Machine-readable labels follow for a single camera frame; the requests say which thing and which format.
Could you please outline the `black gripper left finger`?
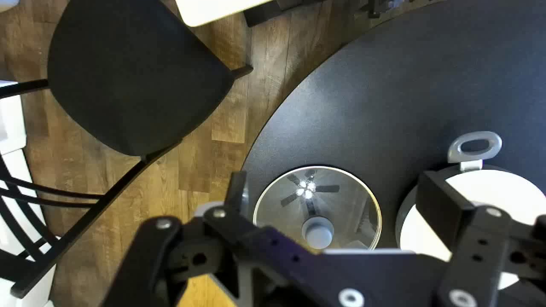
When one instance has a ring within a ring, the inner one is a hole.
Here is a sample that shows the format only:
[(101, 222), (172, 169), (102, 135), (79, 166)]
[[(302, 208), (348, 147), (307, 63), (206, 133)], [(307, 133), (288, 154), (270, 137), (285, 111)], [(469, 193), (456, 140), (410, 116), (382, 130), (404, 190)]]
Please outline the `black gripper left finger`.
[(244, 254), (254, 227), (241, 215), (247, 176), (234, 173), (222, 205), (183, 224), (172, 215), (140, 225), (101, 307), (176, 307), (188, 282), (212, 275), (237, 307), (266, 307), (268, 280)]

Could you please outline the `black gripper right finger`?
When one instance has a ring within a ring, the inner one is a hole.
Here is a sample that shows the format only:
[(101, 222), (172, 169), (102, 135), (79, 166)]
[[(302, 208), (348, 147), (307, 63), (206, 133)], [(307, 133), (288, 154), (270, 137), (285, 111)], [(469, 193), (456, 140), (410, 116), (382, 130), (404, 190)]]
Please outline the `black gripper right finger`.
[(474, 207), (433, 171), (418, 178), (416, 210), (452, 253), (433, 292), (435, 307), (497, 307), (503, 273), (546, 292), (543, 215), (526, 225), (498, 207)]

